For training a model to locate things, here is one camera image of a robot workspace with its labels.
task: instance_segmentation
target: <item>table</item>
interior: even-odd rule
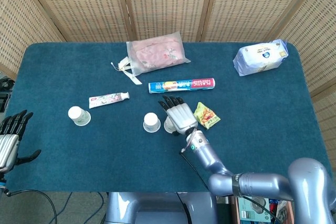
[[[160,94],[148,82],[210,78],[213,90],[170,93],[192,110],[201,101],[222,120],[206,131],[218,156],[233,173],[286,175],[300,157],[319,160],[331,174],[326,149],[305,83],[299,54],[288,44],[289,57],[278,68],[239,77],[232,60],[251,43],[184,43],[191,63],[142,74],[136,86],[115,71],[127,55],[125,43],[41,43],[25,52],[7,115],[34,112],[19,155],[40,148],[40,156],[15,167],[6,178],[10,190],[64,191],[205,191],[178,152],[183,136],[163,126],[147,133],[143,117],[154,112],[163,123]],[[130,99],[88,109],[89,97],[129,92]],[[91,122],[75,126],[67,112],[80,106]],[[186,156],[206,179],[192,152]]]

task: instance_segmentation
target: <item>small cup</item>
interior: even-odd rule
[[[159,130],[161,122],[155,113],[147,113],[143,119],[143,128],[149,133],[154,133]]]
[[[78,106],[71,107],[68,111],[68,116],[77,126],[87,125],[91,121],[90,113]]]
[[[170,120],[169,116],[167,116],[166,120],[164,121],[163,127],[168,133],[173,133],[174,131],[176,131],[176,129],[175,129],[172,121]]]

